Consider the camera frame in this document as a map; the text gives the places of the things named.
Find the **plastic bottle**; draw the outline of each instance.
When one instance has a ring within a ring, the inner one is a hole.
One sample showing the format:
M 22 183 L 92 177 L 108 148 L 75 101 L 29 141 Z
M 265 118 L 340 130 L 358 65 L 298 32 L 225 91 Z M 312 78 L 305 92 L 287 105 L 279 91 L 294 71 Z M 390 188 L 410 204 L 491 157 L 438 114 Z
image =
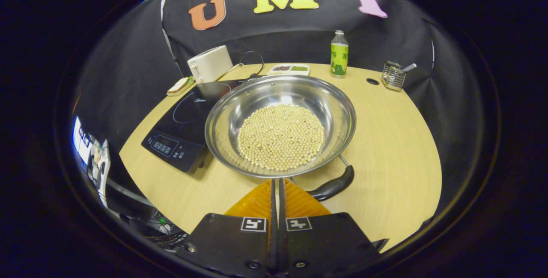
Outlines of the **plastic bottle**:
M 335 38 L 331 41 L 331 75 L 344 78 L 348 66 L 348 42 L 344 39 L 342 30 L 335 31 Z

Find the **induction cooktop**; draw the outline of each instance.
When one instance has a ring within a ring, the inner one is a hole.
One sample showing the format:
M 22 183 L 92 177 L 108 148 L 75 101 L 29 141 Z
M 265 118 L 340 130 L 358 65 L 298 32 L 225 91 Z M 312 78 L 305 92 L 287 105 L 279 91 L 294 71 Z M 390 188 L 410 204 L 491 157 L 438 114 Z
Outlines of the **induction cooktop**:
M 209 112 L 221 97 L 245 81 L 196 85 L 160 118 L 141 145 L 176 169 L 194 173 L 208 152 L 204 129 Z

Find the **wok handle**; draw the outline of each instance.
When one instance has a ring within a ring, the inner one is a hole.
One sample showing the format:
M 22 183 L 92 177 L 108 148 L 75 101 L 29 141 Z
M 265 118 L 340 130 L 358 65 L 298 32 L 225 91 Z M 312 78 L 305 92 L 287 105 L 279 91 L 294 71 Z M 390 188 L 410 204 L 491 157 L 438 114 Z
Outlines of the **wok handle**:
M 352 181 L 354 180 L 354 168 L 352 165 L 349 165 L 343 157 L 339 158 L 346 165 L 344 173 L 336 179 L 332 179 L 323 185 L 319 186 L 315 190 L 307 191 L 311 196 L 313 196 L 318 201 L 323 201 L 335 196 L 339 192 L 345 190 Z

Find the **white toaster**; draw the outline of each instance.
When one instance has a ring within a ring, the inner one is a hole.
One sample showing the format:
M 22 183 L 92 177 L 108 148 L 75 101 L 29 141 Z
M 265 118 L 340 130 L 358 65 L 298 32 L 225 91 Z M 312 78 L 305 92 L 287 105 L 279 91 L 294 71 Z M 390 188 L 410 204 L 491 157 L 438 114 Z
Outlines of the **white toaster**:
M 226 46 L 211 48 L 187 61 L 196 83 L 212 82 L 232 68 Z

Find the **bread slice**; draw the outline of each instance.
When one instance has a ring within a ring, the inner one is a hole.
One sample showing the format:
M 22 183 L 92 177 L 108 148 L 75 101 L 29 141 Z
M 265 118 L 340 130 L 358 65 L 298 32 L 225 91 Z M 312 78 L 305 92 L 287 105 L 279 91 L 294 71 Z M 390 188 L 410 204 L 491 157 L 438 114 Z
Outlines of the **bread slice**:
M 186 89 L 189 88 L 192 83 L 194 83 L 194 78 L 192 76 L 180 79 L 179 81 L 177 81 L 177 83 L 175 83 L 175 85 L 172 86 L 172 88 L 170 88 L 170 90 L 168 90 L 167 95 L 180 95 L 182 92 L 186 91 Z

